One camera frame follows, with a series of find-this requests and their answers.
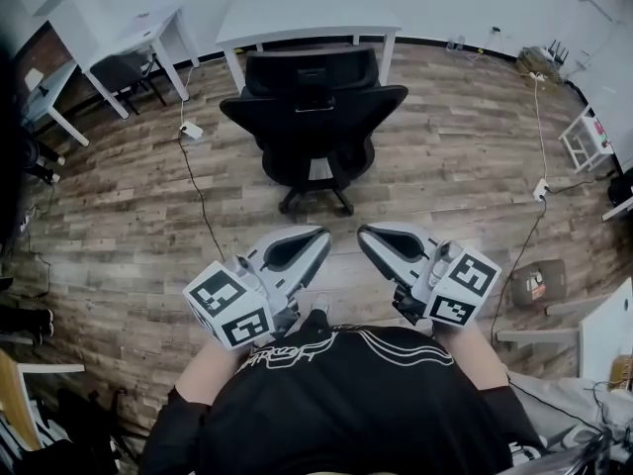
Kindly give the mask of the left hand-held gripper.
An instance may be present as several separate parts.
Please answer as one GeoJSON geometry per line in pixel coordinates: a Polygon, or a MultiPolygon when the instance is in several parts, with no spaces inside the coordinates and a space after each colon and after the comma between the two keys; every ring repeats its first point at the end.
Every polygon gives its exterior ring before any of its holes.
{"type": "Polygon", "coordinates": [[[300,317],[296,294],[315,278],[331,233],[292,226],[261,237],[244,254],[215,261],[183,290],[201,326],[224,348],[283,337],[300,317]]]}

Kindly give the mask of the white metal frame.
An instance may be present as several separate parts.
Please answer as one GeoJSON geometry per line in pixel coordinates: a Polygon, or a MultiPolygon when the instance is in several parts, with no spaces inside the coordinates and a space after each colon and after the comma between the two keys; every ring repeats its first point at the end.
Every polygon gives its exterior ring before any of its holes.
{"type": "Polygon", "coordinates": [[[22,398],[26,403],[26,409],[28,415],[33,423],[35,429],[36,439],[40,439],[36,415],[31,406],[29,393],[24,376],[27,374],[68,374],[68,373],[80,373],[85,371],[83,364],[37,364],[37,363],[18,363],[18,388],[20,389],[22,398]]]}

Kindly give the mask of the wooden board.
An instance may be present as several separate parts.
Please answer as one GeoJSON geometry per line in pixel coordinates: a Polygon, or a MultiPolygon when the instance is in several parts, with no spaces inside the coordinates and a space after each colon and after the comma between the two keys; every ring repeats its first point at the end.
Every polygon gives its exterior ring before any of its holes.
{"type": "Polygon", "coordinates": [[[36,422],[18,363],[0,348],[0,410],[29,450],[40,450],[36,422]]]}

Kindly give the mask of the person's right forearm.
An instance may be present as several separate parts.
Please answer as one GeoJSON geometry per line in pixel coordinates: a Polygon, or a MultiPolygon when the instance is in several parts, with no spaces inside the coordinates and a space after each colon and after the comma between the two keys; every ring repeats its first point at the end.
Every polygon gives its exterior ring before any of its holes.
{"type": "Polygon", "coordinates": [[[463,328],[433,323],[434,338],[455,359],[479,390],[509,385],[506,366],[486,340],[477,323],[463,328]]]}

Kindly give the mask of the large white table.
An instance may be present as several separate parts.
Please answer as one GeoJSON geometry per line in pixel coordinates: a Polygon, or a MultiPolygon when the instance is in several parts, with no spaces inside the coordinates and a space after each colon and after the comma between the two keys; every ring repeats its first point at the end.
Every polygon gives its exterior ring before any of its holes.
{"type": "Polygon", "coordinates": [[[242,91],[245,78],[238,48],[319,37],[381,37],[379,82],[385,85],[401,28],[386,0],[230,0],[216,45],[225,54],[236,89],[242,91]]]}

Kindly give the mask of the person's black printed t-shirt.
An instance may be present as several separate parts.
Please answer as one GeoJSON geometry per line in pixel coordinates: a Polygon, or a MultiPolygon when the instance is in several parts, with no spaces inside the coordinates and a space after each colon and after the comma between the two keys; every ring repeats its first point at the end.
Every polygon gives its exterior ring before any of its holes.
{"type": "Polygon", "coordinates": [[[434,336],[330,326],[253,350],[211,406],[174,386],[138,475],[498,475],[544,452],[510,385],[479,390],[434,336]]]}

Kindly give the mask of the black mesh office chair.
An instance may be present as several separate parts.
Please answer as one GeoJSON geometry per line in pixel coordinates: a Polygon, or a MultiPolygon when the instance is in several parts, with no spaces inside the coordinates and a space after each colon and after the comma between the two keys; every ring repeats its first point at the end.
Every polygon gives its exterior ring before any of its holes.
{"type": "Polygon", "coordinates": [[[330,191],[353,215],[344,191],[373,164],[371,137],[407,94],[380,81],[370,46],[251,51],[244,88],[220,109],[254,137],[266,175],[288,187],[281,213],[330,191]]]}

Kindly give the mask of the small white table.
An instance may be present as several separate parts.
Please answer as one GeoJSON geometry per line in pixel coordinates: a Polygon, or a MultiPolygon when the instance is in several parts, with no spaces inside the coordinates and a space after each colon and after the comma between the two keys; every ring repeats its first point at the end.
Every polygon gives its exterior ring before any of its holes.
{"type": "Polygon", "coordinates": [[[172,24],[177,29],[180,42],[186,50],[192,66],[194,68],[199,67],[200,60],[195,41],[185,25],[181,9],[176,6],[169,6],[137,15],[123,27],[121,32],[116,33],[113,39],[98,46],[91,57],[81,64],[83,74],[122,119],[127,119],[130,115],[129,112],[116,99],[113,93],[97,79],[91,72],[91,68],[108,56],[151,47],[181,100],[183,102],[187,101],[189,99],[187,87],[177,74],[175,63],[167,52],[165,41],[162,37],[172,24]]]}

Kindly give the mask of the person's black trousers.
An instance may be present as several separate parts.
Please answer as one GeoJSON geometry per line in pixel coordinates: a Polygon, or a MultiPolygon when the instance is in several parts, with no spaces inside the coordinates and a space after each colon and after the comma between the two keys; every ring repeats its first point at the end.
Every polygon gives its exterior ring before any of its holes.
{"type": "Polygon", "coordinates": [[[300,332],[320,332],[328,331],[330,325],[327,318],[327,312],[324,310],[311,310],[307,318],[303,321],[299,328],[300,332]]]}

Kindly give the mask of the white corner table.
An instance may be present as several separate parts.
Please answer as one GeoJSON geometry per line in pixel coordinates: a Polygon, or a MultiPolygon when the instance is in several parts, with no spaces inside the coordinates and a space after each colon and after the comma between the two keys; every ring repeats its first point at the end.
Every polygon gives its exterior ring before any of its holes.
{"type": "Polygon", "coordinates": [[[52,28],[71,56],[52,74],[45,75],[27,99],[23,122],[36,122],[50,116],[71,137],[83,146],[89,141],[68,122],[55,108],[56,101],[77,69],[83,70],[91,54],[97,49],[97,41],[80,7],[73,0],[65,0],[49,16],[52,28]]]}

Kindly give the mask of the white side table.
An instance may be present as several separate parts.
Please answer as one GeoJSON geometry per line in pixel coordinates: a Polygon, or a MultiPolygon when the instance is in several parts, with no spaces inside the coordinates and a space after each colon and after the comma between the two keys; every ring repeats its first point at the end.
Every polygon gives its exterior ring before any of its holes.
{"type": "Polygon", "coordinates": [[[580,323],[579,373],[608,381],[613,361],[633,355],[633,280],[627,278],[580,323]]]}

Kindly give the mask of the person's left forearm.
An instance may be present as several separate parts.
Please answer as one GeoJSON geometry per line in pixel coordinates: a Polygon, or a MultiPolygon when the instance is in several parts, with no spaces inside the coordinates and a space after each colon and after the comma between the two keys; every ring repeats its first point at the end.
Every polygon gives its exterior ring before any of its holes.
{"type": "Polygon", "coordinates": [[[189,403],[211,406],[250,350],[249,345],[228,350],[211,337],[176,381],[177,392],[189,403]]]}

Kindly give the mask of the brown cardboard box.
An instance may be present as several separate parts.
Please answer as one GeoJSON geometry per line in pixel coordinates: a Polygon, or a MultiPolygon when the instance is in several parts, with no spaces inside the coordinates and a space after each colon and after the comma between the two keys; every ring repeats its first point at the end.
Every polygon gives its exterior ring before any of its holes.
{"type": "Polygon", "coordinates": [[[511,301],[515,307],[548,303],[567,295],[567,273],[562,259],[537,260],[510,275],[511,301]]]}

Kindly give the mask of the brown woven pile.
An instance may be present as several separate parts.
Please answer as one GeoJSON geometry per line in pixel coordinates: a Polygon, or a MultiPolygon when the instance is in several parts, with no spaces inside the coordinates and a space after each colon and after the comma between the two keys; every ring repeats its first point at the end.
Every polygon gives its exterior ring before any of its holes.
{"type": "Polygon", "coordinates": [[[542,47],[524,47],[515,61],[515,67],[521,74],[541,74],[550,83],[562,83],[559,64],[542,47]]]}

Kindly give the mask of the white shelf rack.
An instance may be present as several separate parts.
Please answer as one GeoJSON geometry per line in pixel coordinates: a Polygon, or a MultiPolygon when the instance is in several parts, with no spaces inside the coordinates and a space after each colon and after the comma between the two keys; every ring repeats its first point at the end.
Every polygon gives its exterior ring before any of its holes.
{"type": "Polygon", "coordinates": [[[576,173],[592,171],[614,156],[614,149],[591,105],[560,134],[559,141],[570,155],[576,173]]]}

